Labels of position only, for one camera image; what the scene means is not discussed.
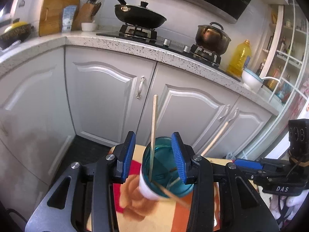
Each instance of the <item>dark floor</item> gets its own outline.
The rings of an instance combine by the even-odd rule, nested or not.
[[[60,175],[66,170],[66,168],[72,162],[80,162],[83,165],[98,161],[103,156],[106,156],[110,150],[110,147],[98,144],[94,141],[75,136],[68,151],[66,152],[58,171],[55,174],[55,178],[51,186],[60,177]]]

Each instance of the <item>cutting board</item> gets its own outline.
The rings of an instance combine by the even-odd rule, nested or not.
[[[79,3],[80,0],[43,0],[39,22],[39,36],[61,32],[63,9],[69,5],[76,5],[76,16]]]

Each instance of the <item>cabinet door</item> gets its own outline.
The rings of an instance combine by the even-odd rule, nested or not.
[[[128,131],[136,132],[154,61],[119,52],[67,47],[65,65],[78,135],[114,146],[124,141]]]
[[[27,220],[48,190],[48,185],[30,173],[1,141],[0,185],[0,201],[4,207],[15,209]],[[21,228],[25,227],[24,221],[15,215],[12,217]]]
[[[223,123],[231,118],[233,118],[233,120],[230,121],[229,125],[222,133],[222,136],[205,156],[223,158],[229,152],[232,152],[233,155],[236,156],[258,134],[270,117],[270,112],[243,97],[239,97]],[[204,148],[207,147],[217,132],[212,135],[199,153],[203,152]]]
[[[227,106],[238,95],[183,70],[158,64],[137,131],[137,144],[150,140],[153,96],[159,95],[156,136],[179,132],[183,142],[198,151],[217,129]]]
[[[0,80],[0,139],[46,184],[74,136],[63,48],[22,64]]]

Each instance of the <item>stove knob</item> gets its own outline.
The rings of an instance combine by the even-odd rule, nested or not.
[[[171,44],[171,40],[169,40],[169,39],[164,39],[164,42],[163,42],[163,45],[164,46],[167,46],[167,47],[169,47],[170,46],[170,44]]]
[[[190,53],[191,48],[185,45],[182,50],[186,53]]]

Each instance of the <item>black frying pan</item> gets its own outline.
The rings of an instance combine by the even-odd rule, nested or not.
[[[125,0],[118,0],[118,2],[120,4],[115,5],[115,14],[124,23],[155,29],[166,21],[164,16],[147,9],[146,2],[141,2],[141,6],[128,5]]]

